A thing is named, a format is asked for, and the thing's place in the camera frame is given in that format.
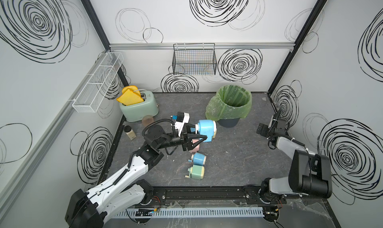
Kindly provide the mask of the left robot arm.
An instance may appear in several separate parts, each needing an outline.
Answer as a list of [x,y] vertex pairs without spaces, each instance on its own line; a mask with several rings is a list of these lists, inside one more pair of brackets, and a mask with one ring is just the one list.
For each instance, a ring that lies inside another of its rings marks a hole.
[[79,189],[71,196],[65,221],[71,228],[101,228],[124,209],[150,203],[154,189],[141,177],[164,157],[161,149],[182,146],[191,151],[211,141],[216,131],[212,120],[185,123],[181,128],[172,119],[151,123],[142,131],[143,145],[130,155],[123,168],[88,191]]

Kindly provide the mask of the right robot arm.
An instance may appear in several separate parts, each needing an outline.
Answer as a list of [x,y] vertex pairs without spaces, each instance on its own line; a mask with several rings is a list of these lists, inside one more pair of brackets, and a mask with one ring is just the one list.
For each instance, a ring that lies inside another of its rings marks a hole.
[[330,159],[325,155],[310,152],[306,145],[288,135],[290,123],[277,111],[270,123],[260,123],[257,134],[267,139],[271,150],[280,150],[291,160],[287,177],[266,178],[259,190],[259,196],[270,203],[268,195],[309,196],[328,199],[332,195],[332,174]]

